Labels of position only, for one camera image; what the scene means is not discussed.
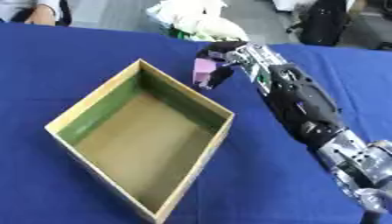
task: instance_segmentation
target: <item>robotic hand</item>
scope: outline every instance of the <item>robotic hand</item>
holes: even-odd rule
[[[199,59],[225,64],[194,83],[196,88],[216,88],[234,73],[232,66],[240,66],[276,119],[308,147],[348,197],[368,214],[392,213],[392,143],[364,143],[311,76],[267,46],[245,42],[211,44],[198,53]],[[372,223],[366,217],[362,221]]]

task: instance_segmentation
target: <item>pink sponge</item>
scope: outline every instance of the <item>pink sponge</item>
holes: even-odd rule
[[[210,73],[216,69],[216,63],[210,59],[196,59],[193,69],[193,84],[206,83],[210,79]]]

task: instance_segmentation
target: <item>wooden box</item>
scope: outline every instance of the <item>wooden box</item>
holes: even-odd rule
[[[45,128],[141,216],[163,223],[233,118],[140,59]]]

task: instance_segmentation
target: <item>table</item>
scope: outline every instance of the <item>table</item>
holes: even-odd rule
[[[205,44],[24,24],[1,24],[0,33],[0,223],[142,223],[44,125],[138,58],[190,85]],[[273,48],[325,87],[356,133],[392,139],[390,52]],[[361,209],[288,136],[240,70],[205,95],[236,113],[234,125],[167,223],[359,222]]]

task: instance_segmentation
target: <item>person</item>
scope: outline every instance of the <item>person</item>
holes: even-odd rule
[[[0,0],[0,18],[4,22],[55,25],[60,17],[60,0]]]

